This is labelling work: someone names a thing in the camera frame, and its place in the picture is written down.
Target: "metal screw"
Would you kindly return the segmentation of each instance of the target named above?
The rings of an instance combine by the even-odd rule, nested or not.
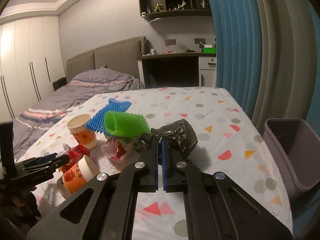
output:
[[[177,167],[178,168],[185,168],[187,164],[185,162],[177,162]]]
[[[105,173],[99,173],[99,174],[97,175],[97,180],[103,181],[103,180],[106,180],[107,177],[108,177],[107,174],[105,174]]]
[[[223,172],[217,172],[215,175],[216,179],[225,179],[226,175]]]
[[[145,166],[145,164],[143,162],[136,162],[134,166],[137,169],[142,169]]]

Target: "gray wall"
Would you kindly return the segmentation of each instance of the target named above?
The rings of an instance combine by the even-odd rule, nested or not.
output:
[[[59,33],[64,68],[82,52],[137,36],[148,36],[147,46],[157,52],[199,51],[194,38],[215,38],[212,17],[169,17],[147,25],[139,0],[80,0],[59,16]],[[177,45],[165,46],[164,39],[176,39]]]

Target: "orange paper cup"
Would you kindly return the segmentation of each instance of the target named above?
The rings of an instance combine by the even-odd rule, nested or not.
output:
[[[86,128],[86,123],[91,119],[89,114],[81,114],[72,118],[67,127],[79,144],[87,147],[88,149],[94,148],[97,143],[97,137],[94,131]]]
[[[99,168],[87,155],[84,155],[81,160],[58,179],[58,190],[67,199],[99,173]]]

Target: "gray duvet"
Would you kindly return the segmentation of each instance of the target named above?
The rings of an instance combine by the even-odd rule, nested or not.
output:
[[[77,75],[71,82],[13,120],[15,160],[23,156],[49,128],[96,94],[142,89],[139,79],[105,67]]]

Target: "bed headboard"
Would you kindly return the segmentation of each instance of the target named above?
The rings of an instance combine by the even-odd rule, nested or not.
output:
[[[91,70],[99,69],[106,65],[107,68],[139,77],[138,61],[141,47],[146,37],[135,37],[118,41],[99,48],[81,53],[68,59],[66,66],[67,82],[69,83],[76,75]]]

